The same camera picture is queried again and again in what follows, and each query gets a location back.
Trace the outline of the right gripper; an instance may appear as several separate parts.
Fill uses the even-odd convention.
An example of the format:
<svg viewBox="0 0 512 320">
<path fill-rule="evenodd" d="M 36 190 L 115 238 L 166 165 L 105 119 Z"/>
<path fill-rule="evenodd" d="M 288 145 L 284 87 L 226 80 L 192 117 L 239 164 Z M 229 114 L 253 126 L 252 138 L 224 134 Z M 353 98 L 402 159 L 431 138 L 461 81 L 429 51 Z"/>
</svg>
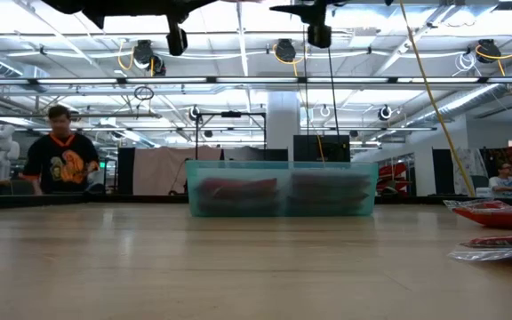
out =
<svg viewBox="0 0 512 320">
<path fill-rule="evenodd" d="M 332 43 L 332 28 L 324 25 L 325 17 L 329 9 L 339 5 L 340 1 L 337 0 L 314 0 L 309 4 L 272 6 L 269 10 L 299 16 L 302 22 L 309 24 L 308 43 L 317 48 L 329 48 Z"/>
</svg>

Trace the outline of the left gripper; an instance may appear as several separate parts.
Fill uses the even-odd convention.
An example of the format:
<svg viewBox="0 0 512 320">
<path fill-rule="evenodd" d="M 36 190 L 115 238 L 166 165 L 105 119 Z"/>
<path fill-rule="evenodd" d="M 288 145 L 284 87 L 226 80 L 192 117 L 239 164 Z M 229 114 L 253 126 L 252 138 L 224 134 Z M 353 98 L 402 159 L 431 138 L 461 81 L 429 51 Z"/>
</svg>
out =
<svg viewBox="0 0 512 320">
<path fill-rule="evenodd" d="M 181 56 L 188 48 L 186 31 L 180 27 L 177 18 L 187 18 L 194 10 L 211 4 L 216 0 L 160 0 L 154 2 L 150 10 L 155 15 L 167 15 L 169 33 L 166 36 L 169 53 Z"/>
</svg>

